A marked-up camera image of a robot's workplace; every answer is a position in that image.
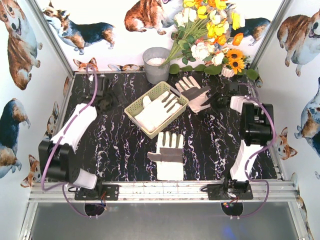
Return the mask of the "striped glove back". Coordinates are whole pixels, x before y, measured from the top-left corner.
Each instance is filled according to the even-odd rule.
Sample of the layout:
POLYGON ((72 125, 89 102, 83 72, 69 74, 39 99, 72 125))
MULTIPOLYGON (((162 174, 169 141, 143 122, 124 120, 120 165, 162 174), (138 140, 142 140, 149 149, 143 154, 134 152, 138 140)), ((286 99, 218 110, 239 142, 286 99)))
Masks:
POLYGON ((211 88, 209 86, 200 87, 193 76, 184 76, 175 83, 175 87, 188 99, 188 106, 195 114, 211 106, 207 96, 211 88))

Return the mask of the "white glove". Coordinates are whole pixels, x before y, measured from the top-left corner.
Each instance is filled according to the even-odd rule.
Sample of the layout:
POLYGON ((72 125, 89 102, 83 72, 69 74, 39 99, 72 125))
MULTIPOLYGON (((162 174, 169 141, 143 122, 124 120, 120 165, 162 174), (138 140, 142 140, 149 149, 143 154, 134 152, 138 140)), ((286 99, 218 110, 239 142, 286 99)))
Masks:
POLYGON ((184 136, 169 131, 157 136, 156 152, 148 152, 147 157, 156 163, 158 181, 183 181, 184 136))
POLYGON ((149 133, 152 133, 181 107, 178 98, 173 93, 165 91, 144 106, 143 110, 134 118, 149 133))

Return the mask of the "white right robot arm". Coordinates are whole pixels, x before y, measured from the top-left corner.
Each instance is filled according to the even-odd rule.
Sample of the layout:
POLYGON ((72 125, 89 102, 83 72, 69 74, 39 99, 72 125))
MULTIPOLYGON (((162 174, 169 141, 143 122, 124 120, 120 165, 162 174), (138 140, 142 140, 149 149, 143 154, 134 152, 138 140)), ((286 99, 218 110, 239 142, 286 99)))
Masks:
POLYGON ((240 114, 240 147, 233 166, 219 187, 234 198, 249 191, 249 180, 257 155, 267 149, 267 144, 276 138, 274 107, 248 95, 240 95, 240 84, 230 82, 225 93, 214 99, 216 108, 230 107, 240 114))

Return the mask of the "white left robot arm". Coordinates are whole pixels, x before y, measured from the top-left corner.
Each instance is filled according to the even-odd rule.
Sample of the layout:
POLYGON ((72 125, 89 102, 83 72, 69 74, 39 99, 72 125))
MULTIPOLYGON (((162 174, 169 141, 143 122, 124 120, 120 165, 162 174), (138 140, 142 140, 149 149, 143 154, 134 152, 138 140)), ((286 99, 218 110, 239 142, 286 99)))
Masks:
POLYGON ((96 187, 98 177, 84 170, 76 158, 78 143, 99 115, 126 103, 118 82, 112 82, 106 76, 94 76, 90 92, 79 99, 65 125, 50 140, 43 140, 38 146, 42 190, 49 190, 45 187, 46 178, 89 190, 96 187))

